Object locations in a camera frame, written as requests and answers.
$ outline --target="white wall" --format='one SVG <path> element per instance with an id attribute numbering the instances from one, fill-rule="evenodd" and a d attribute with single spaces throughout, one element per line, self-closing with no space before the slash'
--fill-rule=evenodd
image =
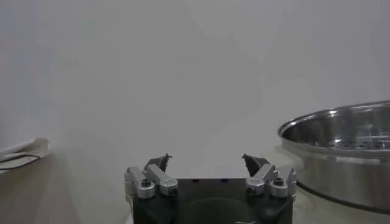
<path id="1" fill-rule="evenodd" d="M 389 10 L 387 0 L 2 1 L 0 145 L 48 137 L 67 210 L 121 223 L 128 165 L 168 152 L 175 177 L 243 176 L 240 156 L 277 145 L 288 119 L 389 99 Z"/>

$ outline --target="stainless steel bowl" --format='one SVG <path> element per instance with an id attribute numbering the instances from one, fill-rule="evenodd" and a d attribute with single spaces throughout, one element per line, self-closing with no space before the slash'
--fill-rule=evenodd
<path id="1" fill-rule="evenodd" d="M 278 134 L 303 161 L 298 182 L 304 189 L 390 214 L 390 101 L 298 117 Z"/>

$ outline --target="metal bracket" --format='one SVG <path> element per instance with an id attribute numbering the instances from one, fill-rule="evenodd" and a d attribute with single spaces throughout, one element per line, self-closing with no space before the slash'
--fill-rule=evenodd
<path id="1" fill-rule="evenodd" d="M 269 189 L 271 195 L 279 198 L 292 195 L 295 199 L 297 186 L 297 172 L 292 165 L 285 165 L 279 168 L 276 179 L 270 181 Z"/>
<path id="2" fill-rule="evenodd" d="M 156 164 L 146 166 L 146 176 L 155 184 L 160 185 L 160 192 L 163 195 L 177 195 L 177 180 L 165 174 Z"/>
<path id="3" fill-rule="evenodd" d="M 137 167 L 127 168 L 124 180 L 127 200 L 135 194 L 142 199 L 152 198 L 155 195 L 155 184 L 148 180 Z"/>
<path id="4" fill-rule="evenodd" d="M 250 178 L 246 179 L 246 191 L 249 195 L 260 195 L 264 192 L 265 184 L 269 180 L 275 179 L 277 171 L 272 164 L 264 164 L 260 170 Z"/>

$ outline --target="metal bowl rim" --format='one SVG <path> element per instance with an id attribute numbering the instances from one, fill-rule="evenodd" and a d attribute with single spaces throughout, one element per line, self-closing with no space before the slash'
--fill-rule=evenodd
<path id="1" fill-rule="evenodd" d="M 291 119 L 288 122 L 285 122 L 282 126 L 280 126 L 277 130 L 277 134 L 279 135 L 279 138 L 282 139 L 283 144 L 288 144 L 290 146 L 293 146 L 298 149 L 303 149 L 307 151 L 312 151 L 316 153 L 323 153 L 323 154 L 335 154 L 335 155 L 345 155 L 345 156 L 351 156 L 355 155 L 357 157 L 389 157 L 390 156 L 390 150 L 389 149 L 353 149 L 353 150 L 347 150 L 347 149 L 338 149 L 335 147 L 320 147 L 320 146 L 314 146 L 314 145 L 308 145 L 303 144 L 299 142 L 295 142 L 292 140 L 289 140 L 285 137 L 283 137 L 283 134 L 286 130 L 293 127 L 296 124 L 299 124 L 301 122 L 314 119 L 316 117 L 322 117 L 325 115 L 329 115 L 330 111 L 340 112 L 340 111 L 347 111 L 347 110 L 362 110 L 362 109 L 370 109 L 370 108 L 378 108 L 378 107 L 390 107 L 390 100 L 384 100 L 384 101 L 378 101 L 378 102 L 370 102 L 370 103 L 361 103 L 361 104 L 355 104 L 355 105 L 347 105 L 343 107 L 336 107 L 331 108 L 327 110 L 320 110 L 314 113 L 306 114 L 303 116 L 299 116 L 297 118 Z"/>

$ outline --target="hex bolt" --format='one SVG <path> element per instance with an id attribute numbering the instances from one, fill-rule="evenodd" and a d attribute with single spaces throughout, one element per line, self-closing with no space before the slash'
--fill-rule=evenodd
<path id="1" fill-rule="evenodd" d="M 274 184 L 275 184 L 276 186 L 282 186 L 284 183 L 285 183 L 285 182 L 284 182 L 283 179 L 280 178 L 280 177 L 277 177 L 277 178 L 274 180 Z"/>
<path id="2" fill-rule="evenodd" d="M 150 180 L 148 180 L 148 179 L 143 179 L 141 181 L 141 186 L 142 187 L 149 187 L 151 184 L 152 184 L 152 182 Z"/>

